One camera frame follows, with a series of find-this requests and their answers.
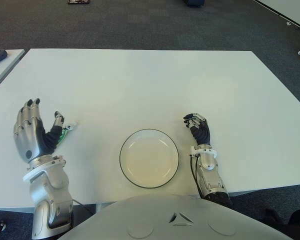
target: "robotic hand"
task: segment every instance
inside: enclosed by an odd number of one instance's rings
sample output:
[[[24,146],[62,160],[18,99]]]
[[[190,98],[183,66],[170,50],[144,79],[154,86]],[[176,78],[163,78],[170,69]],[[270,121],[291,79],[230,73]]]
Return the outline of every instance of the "robotic hand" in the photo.
[[[62,156],[52,157],[62,134],[64,117],[56,111],[50,132],[46,133],[39,113],[40,100],[27,101],[20,109],[14,125],[17,150],[30,172],[23,181],[30,182],[34,201],[32,239],[59,235],[71,228],[73,200]]]
[[[200,197],[231,208],[232,202],[218,173],[217,152],[210,146],[207,120],[198,113],[188,114],[183,119],[198,144],[197,148],[192,146],[190,149],[190,165]],[[194,157],[196,157],[195,174],[192,167]]]

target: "black cable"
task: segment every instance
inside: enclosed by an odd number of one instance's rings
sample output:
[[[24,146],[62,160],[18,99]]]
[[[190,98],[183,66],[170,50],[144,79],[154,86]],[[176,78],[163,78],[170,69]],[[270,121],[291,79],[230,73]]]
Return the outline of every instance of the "black cable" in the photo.
[[[94,215],[94,213],[92,211],[89,210],[89,208],[87,208],[85,205],[83,205],[81,202],[78,202],[77,200],[75,199],[72,199],[72,201],[76,202],[77,204],[81,205],[81,207],[85,208],[85,210],[87,210],[91,216]]]
[[[192,173],[192,176],[193,176],[193,179],[194,179],[194,182],[196,184],[196,188],[198,189],[198,192],[199,192],[199,195],[200,195],[200,198],[204,198],[201,190],[200,190],[200,187],[198,185],[198,181],[197,181],[197,165],[198,165],[198,157],[196,157],[196,161],[195,161],[195,174],[194,174],[194,169],[192,167],[192,157],[190,156],[190,167],[191,167],[191,173]]]

